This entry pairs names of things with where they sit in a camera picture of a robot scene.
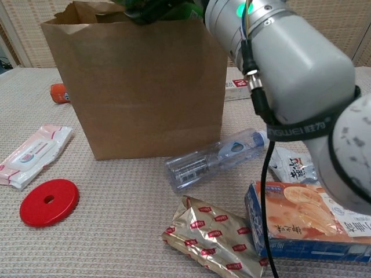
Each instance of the white box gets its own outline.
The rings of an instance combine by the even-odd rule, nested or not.
[[[244,98],[250,98],[250,91],[242,73],[238,68],[227,68],[224,101],[243,100]]]

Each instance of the paper bag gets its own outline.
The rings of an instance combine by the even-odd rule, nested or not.
[[[41,24],[98,160],[176,156],[219,140],[227,56],[199,20],[138,26],[73,2]]]

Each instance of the beige textured carpet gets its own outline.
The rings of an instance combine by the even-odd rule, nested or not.
[[[357,84],[371,92],[371,68],[357,69]],[[0,187],[0,276],[2,277],[184,277],[216,274],[168,246],[160,234],[169,225],[180,196],[163,174],[164,158],[97,162],[69,104],[56,105],[50,85],[56,69],[15,69],[0,75],[0,160],[43,123],[66,125],[74,137],[61,157],[24,191]],[[263,129],[250,100],[225,104],[223,135],[247,127]],[[289,144],[305,151],[302,144]],[[244,216],[248,183],[260,176],[261,161],[203,182],[187,194]],[[81,199],[65,221],[45,229],[19,218],[24,197],[38,184],[66,178]],[[371,265],[278,259],[283,278],[370,277]],[[265,277],[271,277],[266,271]]]

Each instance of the metal connector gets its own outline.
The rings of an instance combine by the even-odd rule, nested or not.
[[[256,71],[256,70],[249,71],[245,75],[245,80],[248,83],[248,87],[249,87],[250,92],[252,92],[253,89],[262,88],[263,87],[263,84],[262,84],[261,79],[259,77],[259,72]]]

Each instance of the red plastic lid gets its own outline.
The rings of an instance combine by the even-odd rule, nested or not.
[[[39,185],[27,195],[19,213],[22,221],[28,226],[51,226],[69,216],[78,200],[79,191],[73,182],[51,180]]]

